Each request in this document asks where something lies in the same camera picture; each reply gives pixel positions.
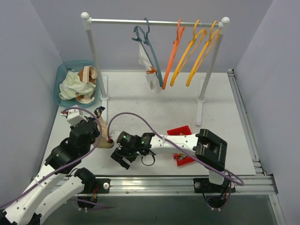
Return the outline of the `white underwear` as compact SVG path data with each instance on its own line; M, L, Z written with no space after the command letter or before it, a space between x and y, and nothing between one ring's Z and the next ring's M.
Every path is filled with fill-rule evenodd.
M146 51L144 50L141 43L139 43L139 64L145 66L146 71L152 67L150 60L147 57ZM150 90L156 94L160 93L162 88L160 87L159 79L155 74L145 74L145 78L148 82Z

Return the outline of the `teal plastic hanger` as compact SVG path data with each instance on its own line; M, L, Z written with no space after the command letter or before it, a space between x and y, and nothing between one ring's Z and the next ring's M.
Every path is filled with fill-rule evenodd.
M146 22L147 30L145 31L140 25L136 25L133 29L135 37L132 37L131 39L137 43L142 44L144 50L146 51L147 57L150 60L151 65L157 70L156 76L159 79L160 87L162 88L163 78L161 74L160 65L155 54L154 48L149 39L150 23L147 17L144 18L144 21Z

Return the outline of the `orange plastic hanger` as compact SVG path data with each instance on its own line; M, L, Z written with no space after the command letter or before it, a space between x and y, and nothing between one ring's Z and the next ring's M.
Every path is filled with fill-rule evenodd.
M180 24L181 24L181 19L179 19L178 24L177 24L176 39L173 41L172 52L171 52L171 55L170 55L170 58L169 58L169 62L168 62L167 69L166 69L166 71L165 71L165 76L164 76L163 86L162 86L162 89L163 89L163 90L166 89L168 76L169 76L169 73L170 73L171 68L172 68L172 66L173 66L174 59L175 59L175 57L176 57L178 48L179 48L179 46L180 46L180 42L181 42L181 39L182 39L182 35L183 35L183 33L184 33L184 30L185 30L185 27L182 27Z

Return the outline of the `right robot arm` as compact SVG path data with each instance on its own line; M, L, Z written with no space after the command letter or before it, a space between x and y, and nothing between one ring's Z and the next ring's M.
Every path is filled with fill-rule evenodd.
M111 138L117 144L111 158L125 169L137 157L182 152L209 170L208 179L199 184L200 192L228 194L232 190L232 183L224 177L227 142L207 129L190 135L144 133L138 136L122 131L113 132Z

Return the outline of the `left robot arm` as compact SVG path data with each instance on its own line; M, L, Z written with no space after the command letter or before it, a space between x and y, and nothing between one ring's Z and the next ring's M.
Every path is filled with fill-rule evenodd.
M45 164L21 196L2 206L4 210L0 213L0 223L28 224L52 188L88 156L91 145L101 134L101 124L97 118L85 118L72 125L69 137L51 151Z

